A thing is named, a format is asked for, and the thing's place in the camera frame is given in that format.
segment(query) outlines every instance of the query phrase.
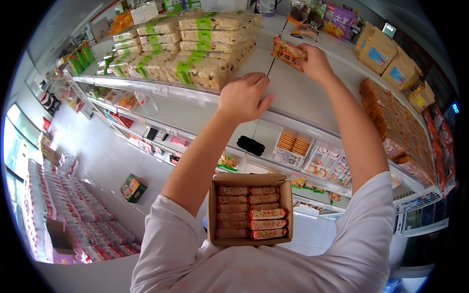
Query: snack pile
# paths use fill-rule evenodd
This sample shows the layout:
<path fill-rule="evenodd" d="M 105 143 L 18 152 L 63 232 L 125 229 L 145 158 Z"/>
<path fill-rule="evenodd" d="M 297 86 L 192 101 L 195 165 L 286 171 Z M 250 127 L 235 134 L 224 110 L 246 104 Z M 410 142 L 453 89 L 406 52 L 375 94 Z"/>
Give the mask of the snack pile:
<path fill-rule="evenodd" d="M 360 84 L 362 104 L 383 140 L 386 154 L 426 187 L 435 185 L 436 171 L 424 129 L 407 108 L 377 83 Z"/>
<path fill-rule="evenodd" d="M 114 35 L 116 76 L 219 93 L 252 53 L 261 16 L 184 9 Z"/>
<path fill-rule="evenodd" d="M 279 188 L 219 186 L 217 193 L 218 238 L 264 240 L 287 233 L 285 211 L 278 203 Z"/>

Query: snack box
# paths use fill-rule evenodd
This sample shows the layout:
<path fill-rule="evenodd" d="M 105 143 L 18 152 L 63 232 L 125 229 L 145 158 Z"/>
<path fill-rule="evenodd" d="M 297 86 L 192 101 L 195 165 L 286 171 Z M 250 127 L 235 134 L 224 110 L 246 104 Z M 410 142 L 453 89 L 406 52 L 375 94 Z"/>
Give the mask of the snack box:
<path fill-rule="evenodd" d="M 217 231 L 217 187 L 278 187 L 279 188 L 279 205 L 286 214 L 283 217 L 287 221 L 287 233 L 281 238 L 273 238 L 266 240 L 253 240 L 249 238 L 217 238 L 215 233 Z M 237 174 L 237 173 L 219 173 L 212 180 L 208 195 L 208 241 L 214 245 L 229 245 L 229 246 L 242 246 L 242 245 L 273 245 L 279 243 L 290 242 L 293 238 L 293 200 L 291 183 L 287 180 L 285 175 L 281 174 Z"/>

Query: cardboard box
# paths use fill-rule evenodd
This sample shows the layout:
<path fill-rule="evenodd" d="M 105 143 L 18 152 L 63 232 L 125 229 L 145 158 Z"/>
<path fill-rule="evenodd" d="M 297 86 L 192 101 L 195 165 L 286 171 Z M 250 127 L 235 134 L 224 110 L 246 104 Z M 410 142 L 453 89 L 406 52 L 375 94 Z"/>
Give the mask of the cardboard box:
<path fill-rule="evenodd" d="M 147 187 L 140 178 L 130 174 L 121 187 L 121 193 L 129 203 L 136 203 Z"/>
<path fill-rule="evenodd" d="M 254 240 L 251 238 L 216 238 L 217 231 L 217 187 L 218 186 L 248 186 L 248 187 L 278 187 L 280 188 L 280 207 L 285 211 L 284 219 L 287 220 L 287 233 L 281 238 L 272 238 L 266 240 Z M 293 199 L 290 181 L 285 175 L 281 174 L 236 174 L 219 173 L 212 181 L 208 195 L 208 241 L 214 245 L 273 245 L 290 242 L 293 238 Z"/>
<path fill-rule="evenodd" d="M 407 56 L 401 47 L 397 47 L 397 54 L 394 56 L 389 66 L 383 72 L 381 78 L 385 80 L 396 91 L 401 91 L 405 83 L 415 74 L 415 67 L 412 59 Z"/>

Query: brown paper bag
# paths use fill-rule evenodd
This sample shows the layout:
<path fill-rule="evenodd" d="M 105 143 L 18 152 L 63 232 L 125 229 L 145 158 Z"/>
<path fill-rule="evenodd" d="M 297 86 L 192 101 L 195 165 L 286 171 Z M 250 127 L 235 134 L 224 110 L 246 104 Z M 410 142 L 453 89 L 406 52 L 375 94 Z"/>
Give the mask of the brown paper bag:
<path fill-rule="evenodd" d="M 389 66 L 384 71 L 381 78 L 383 78 L 392 88 L 396 91 L 402 90 L 407 80 L 415 74 L 414 64 L 412 59 L 407 54 L 397 47 L 397 54 L 394 56 Z"/>
<path fill-rule="evenodd" d="M 365 42 L 358 60 L 377 74 L 382 74 L 397 53 L 397 43 L 378 28 Z"/>

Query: price label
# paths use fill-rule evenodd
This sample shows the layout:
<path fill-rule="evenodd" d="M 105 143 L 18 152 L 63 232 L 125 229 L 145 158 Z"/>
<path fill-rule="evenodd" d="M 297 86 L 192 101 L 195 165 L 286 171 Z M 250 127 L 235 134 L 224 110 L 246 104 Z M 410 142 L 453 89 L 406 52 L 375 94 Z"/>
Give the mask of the price label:
<path fill-rule="evenodd" d="M 155 96 L 168 97 L 168 87 L 166 86 L 157 85 L 153 88 L 152 92 Z"/>
<path fill-rule="evenodd" d="M 173 129 L 166 128 L 166 133 L 169 133 L 173 136 L 177 136 L 177 131 Z"/>

